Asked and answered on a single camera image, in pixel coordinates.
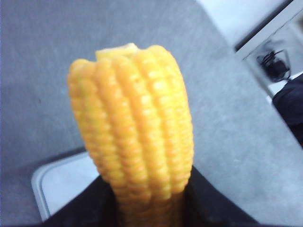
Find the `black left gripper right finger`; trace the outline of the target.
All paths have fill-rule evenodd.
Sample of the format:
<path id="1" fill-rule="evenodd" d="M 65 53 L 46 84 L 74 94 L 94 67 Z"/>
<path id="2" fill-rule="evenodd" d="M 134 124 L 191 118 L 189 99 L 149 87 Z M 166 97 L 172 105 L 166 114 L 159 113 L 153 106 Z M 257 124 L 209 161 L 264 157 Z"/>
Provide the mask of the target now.
<path id="1" fill-rule="evenodd" d="M 192 167 L 185 190 L 183 226 L 258 227 L 259 223 Z"/>

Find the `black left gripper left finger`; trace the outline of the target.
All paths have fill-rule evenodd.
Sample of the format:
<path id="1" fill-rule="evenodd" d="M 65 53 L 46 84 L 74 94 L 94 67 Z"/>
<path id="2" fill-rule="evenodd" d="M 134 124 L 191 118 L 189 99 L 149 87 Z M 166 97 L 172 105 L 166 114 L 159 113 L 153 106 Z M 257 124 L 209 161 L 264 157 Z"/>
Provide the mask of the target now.
<path id="1" fill-rule="evenodd" d="M 44 227 L 117 227 L 116 198 L 108 183 L 97 177 L 83 192 L 42 223 Z"/>

